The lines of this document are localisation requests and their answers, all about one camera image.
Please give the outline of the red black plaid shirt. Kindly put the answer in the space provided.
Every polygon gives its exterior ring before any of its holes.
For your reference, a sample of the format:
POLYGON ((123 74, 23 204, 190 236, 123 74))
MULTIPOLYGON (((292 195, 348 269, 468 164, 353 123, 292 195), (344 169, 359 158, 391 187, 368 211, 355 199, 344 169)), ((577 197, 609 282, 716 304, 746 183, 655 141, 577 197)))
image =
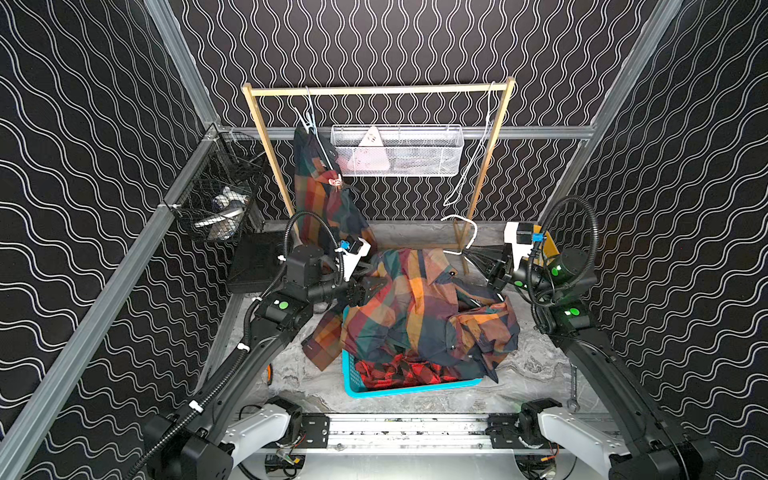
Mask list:
POLYGON ((397 355, 388 363, 355 360, 354 369, 368 390, 411 388, 464 380, 454 367, 417 361, 405 355, 397 355))

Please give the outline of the white wire hanger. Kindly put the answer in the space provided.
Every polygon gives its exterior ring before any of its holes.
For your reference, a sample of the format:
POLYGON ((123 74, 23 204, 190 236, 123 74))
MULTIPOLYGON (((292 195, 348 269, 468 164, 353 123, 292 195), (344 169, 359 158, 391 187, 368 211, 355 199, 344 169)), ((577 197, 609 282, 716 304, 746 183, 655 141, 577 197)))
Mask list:
POLYGON ((459 179, 456 183, 456 185, 452 188, 448 196, 443 201, 444 207, 450 207, 458 203, 458 201, 461 199, 462 191, 467 184, 468 177, 469 177, 469 171, 472 168, 472 165, 475 163, 476 160, 480 157, 480 150, 482 147, 482 142, 489 136, 490 130, 491 130, 491 92, 492 88, 496 85, 495 82, 491 82, 486 90, 486 115, 485 115, 485 122, 483 126, 482 134, 480 135, 480 139, 478 140, 478 143, 476 145, 475 150, 473 151, 472 155, 468 157, 467 163, 465 164, 464 168, 461 170, 459 174, 459 179))

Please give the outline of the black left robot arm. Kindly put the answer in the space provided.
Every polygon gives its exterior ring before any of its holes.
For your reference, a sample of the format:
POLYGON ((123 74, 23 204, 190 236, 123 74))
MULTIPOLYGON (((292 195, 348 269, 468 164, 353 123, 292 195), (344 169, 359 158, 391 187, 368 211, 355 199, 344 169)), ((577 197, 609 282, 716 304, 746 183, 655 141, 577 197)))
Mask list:
POLYGON ((311 319, 316 304, 363 305, 383 286, 367 276, 371 242, 342 234, 314 212, 307 215, 319 222, 328 246, 294 245, 293 228, 286 227, 279 270, 248 307, 235 349, 186 405, 145 424, 144 452, 127 478, 145 473, 151 479, 227 479, 262 448, 291 449, 300 442, 301 413, 290 401, 270 400, 242 420, 231 416, 311 319))

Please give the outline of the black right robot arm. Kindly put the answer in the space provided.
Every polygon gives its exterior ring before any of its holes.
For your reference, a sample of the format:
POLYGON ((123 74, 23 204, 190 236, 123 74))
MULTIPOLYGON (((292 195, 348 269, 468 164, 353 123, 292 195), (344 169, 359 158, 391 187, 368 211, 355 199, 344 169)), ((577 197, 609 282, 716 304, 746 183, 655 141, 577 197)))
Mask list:
POLYGON ((576 464, 604 479, 712 479, 718 453, 704 436, 686 430, 664 412, 617 356, 582 296, 596 282, 599 221, 582 197, 558 200, 539 225, 518 222, 503 244, 459 250, 500 293, 515 289, 525 300, 536 329, 546 335, 582 373, 607 408, 620 435, 612 437, 577 418, 571 404, 552 399, 529 401, 513 432, 531 445, 560 446, 576 464), (545 250, 550 228, 566 205, 580 207, 587 219, 589 248, 545 250))

